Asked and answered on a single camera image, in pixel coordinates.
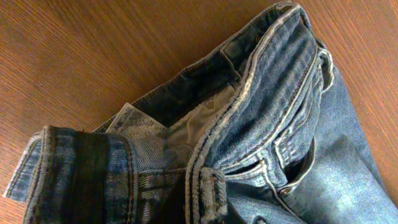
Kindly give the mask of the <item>blue denim jeans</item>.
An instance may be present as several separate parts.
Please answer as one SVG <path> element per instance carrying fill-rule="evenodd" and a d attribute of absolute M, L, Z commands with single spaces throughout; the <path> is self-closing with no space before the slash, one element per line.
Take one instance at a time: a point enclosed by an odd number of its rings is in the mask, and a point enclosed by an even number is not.
<path fill-rule="evenodd" d="M 45 126 L 4 197 L 24 223 L 396 223 L 302 6 L 269 6 L 90 133 Z"/>

